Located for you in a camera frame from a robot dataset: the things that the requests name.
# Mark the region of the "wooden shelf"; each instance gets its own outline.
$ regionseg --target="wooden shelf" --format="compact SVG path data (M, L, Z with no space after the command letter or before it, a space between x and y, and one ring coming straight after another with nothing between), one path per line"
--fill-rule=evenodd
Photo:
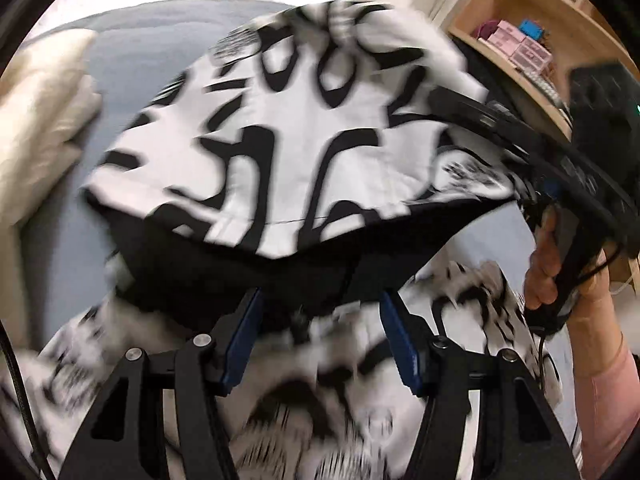
M450 34L468 43L502 69L549 115L567 136L568 125L562 115L535 86L520 75L507 60L474 40L473 31L488 20L507 20L518 25L524 19L535 20L548 32L548 44L556 71L552 77L558 93L569 99L568 75L578 66L619 60L636 78L640 72L626 50L580 7L584 0L469 0L449 27Z

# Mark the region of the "black handheld device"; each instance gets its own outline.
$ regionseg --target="black handheld device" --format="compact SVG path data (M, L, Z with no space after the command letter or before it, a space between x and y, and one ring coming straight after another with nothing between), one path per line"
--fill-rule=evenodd
M640 176L640 86L620 63L574 69L570 74L570 111L574 120L572 146L603 170L635 202L639 203ZM566 174L579 182L585 192L610 206L617 218L625 213L625 204L598 185L589 171L570 160L560 161ZM526 311L527 323L538 335L558 332L570 316L578 299L577 287L594 271L585 270L596 259L609 230L595 216L581 215L572 198L545 185L546 193L557 201L555 238L562 269L556 277L558 298L550 305ZM622 252L627 240L616 240Z

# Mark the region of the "bed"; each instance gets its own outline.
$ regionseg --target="bed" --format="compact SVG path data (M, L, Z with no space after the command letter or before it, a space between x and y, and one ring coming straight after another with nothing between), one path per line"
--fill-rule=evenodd
M119 9L69 23L98 32L88 51L88 72L104 103L78 136L79 163L54 188L21 232L31 330L41 347L71 317L98 303L110 285L104 263L113 247L78 189L113 139L176 73L233 28L284 4L251 0L177 0ZM500 226L508 225L508 230ZM515 290L522 290L534 241L516 206L479 219L445 247L462 263L496 260ZM556 410L571 439L575 431L572 360L566 331L549 346L564 387Z

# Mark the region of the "person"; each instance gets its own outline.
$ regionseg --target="person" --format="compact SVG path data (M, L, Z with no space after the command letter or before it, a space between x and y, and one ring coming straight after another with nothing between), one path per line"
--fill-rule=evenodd
M548 208L536 232L524 285L526 308L552 303L561 269L553 232L556 212ZM597 264L605 260L600 253ZM640 380L609 292L609 270L603 269L580 288L567 322L574 356L575 406L582 430L582 476L599 478L624 446L640 419Z

